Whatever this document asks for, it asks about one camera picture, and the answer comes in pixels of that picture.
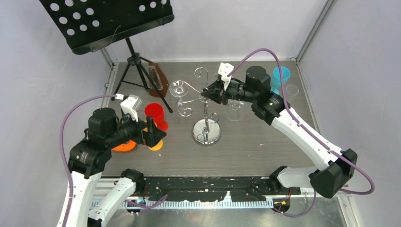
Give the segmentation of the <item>yellow wine glass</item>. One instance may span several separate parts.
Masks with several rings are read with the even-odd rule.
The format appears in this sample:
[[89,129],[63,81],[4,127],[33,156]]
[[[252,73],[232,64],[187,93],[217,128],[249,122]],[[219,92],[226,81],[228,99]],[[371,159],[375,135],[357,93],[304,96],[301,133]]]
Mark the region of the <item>yellow wine glass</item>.
[[158,151],[162,148],[163,146],[163,140],[160,140],[155,146],[153,147],[148,147],[151,151]]

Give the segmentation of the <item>red wine glass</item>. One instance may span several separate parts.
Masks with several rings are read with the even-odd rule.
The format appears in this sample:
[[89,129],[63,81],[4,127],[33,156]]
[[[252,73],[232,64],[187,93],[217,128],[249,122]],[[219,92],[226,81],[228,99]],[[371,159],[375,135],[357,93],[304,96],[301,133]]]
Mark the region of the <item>red wine glass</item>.
[[165,113],[162,105],[158,103],[150,103],[145,107],[144,113],[146,116],[153,118],[159,129],[162,131],[168,130],[168,123],[165,121]]

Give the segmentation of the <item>chrome wine glass rack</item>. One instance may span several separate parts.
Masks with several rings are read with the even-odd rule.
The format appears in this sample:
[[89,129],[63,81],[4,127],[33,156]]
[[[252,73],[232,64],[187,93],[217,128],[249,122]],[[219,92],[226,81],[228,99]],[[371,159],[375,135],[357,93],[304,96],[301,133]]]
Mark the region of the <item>chrome wine glass rack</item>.
[[[188,82],[186,82],[186,84],[188,85],[189,90],[192,89],[195,92],[200,93],[199,90],[190,85]],[[192,127],[192,139],[201,146],[212,146],[216,144],[221,137],[221,127],[218,124],[219,114],[208,112],[209,103],[211,100],[204,98],[202,95],[199,95],[197,99],[183,101],[183,103],[185,105],[196,101],[203,103],[203,114],[202,118],[198,120]]]

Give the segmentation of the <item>blue wine glass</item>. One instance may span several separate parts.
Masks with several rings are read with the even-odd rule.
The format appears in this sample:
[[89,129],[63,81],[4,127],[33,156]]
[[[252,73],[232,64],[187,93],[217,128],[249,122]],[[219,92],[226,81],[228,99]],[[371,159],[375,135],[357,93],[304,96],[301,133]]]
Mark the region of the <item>blue wine glass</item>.
[[277,95],[280,95],[279,89],[281,88],[281,82],[285,84],[289,79],[291,72],[286,67],[281,67],[282,75],[280,75],[279,67],[273,70],[273,75],[271,77],[271,91]]

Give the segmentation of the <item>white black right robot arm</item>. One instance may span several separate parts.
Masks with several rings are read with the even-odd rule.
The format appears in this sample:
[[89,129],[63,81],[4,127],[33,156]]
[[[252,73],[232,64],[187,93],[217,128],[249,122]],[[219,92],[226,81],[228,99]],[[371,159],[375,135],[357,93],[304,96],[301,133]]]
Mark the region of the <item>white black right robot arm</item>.
[[270,189],[282,194],[291,187],[312,188],[325,198],[332,198],[354,174],[357,154],[342,150],[308,125],[283,97],[270,90],[270,75],[261,66],[246,70],[245,81],[229,79],[230,64],[222,63],[218,78],[201,95],[218,104],[229,100],[251,103],[253,113],[291,139],[313,162],[313,167],[279,167],[270,175]]

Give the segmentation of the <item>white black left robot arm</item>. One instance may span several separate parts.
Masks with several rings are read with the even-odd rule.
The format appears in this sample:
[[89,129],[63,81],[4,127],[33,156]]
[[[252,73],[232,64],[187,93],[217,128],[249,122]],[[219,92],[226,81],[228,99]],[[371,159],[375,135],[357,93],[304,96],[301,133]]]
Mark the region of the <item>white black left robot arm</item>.
[[125,122],[119,122],[115,110],[108,107],[92,113],[84,133],[84,139],[70,150],[67,173],[71,182],[58,223],[60,227],[106,226],[122,203],[131,195],[141,195],[146,185],[143,173],[128,168],[98,206],[90,208],[112,149],[129,141],[152,148],[166,136],[151,117],[136,121],[128,116]]

